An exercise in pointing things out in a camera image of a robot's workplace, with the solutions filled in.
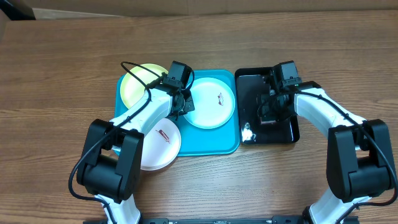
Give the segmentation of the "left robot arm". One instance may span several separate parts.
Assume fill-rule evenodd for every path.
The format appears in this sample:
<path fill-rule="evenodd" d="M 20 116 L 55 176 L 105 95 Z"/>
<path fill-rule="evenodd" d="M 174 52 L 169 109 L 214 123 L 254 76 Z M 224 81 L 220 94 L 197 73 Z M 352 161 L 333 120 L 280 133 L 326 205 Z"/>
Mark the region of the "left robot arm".
<path fill-rule="evenodd" d="M 94 120 L 69 176 L 70 193 L 101 203 L 106 223 L 142 223 L 133 192 L 144 138 L 161 119 L 194 109 L 190 90 L 160 87 L 147 89 L 135 105 L 111 121 Z"/>

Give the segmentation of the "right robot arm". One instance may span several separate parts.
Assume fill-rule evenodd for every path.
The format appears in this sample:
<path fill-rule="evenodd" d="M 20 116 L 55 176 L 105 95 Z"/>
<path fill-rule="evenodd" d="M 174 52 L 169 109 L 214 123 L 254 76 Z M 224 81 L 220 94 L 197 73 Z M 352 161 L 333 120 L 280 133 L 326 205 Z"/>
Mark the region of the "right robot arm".
<path fill-rule="evenodd" d="M 372 202 L 387 190 L 397 191 L 397 174 L 387 124 L 366 120 L 344 109 L 315 82 L 273 86 L 257 97 L 257 114 L 265 121 L 301 116 L 327 138 L 328 189 L 308 206 L 304 223 L 344 223 L 360 207 L 384 207 L 397 200 Z"/>

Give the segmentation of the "green scrubbing sponge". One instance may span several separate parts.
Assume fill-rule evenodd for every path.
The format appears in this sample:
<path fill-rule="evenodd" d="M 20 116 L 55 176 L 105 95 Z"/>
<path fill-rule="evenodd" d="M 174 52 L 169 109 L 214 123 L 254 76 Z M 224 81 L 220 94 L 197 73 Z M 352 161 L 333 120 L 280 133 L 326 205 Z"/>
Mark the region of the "green scrubbing sponge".
<path fill-rule="evenodd" d="M 268 125 L 268 124 L 274 124 L 274 123 L 276 123 L 276 120 L 270 120 L 270 121 L 261 120 L 260 121 L 260 125 Z"/>

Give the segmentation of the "light blue round plate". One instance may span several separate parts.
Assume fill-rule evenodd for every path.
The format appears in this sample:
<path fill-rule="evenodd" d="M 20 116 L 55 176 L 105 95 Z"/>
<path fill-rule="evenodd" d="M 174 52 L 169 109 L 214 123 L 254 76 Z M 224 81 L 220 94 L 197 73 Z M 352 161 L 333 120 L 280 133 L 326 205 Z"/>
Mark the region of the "light blue round plate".
<path fill-rule="evenodd" d="M 235 97 L 225 82 L 211 77 L 199 78 L 193 82 L 190 91 L 195 109 L 184 118 L 195 127 L 219 128 L 233 116 Z"/>

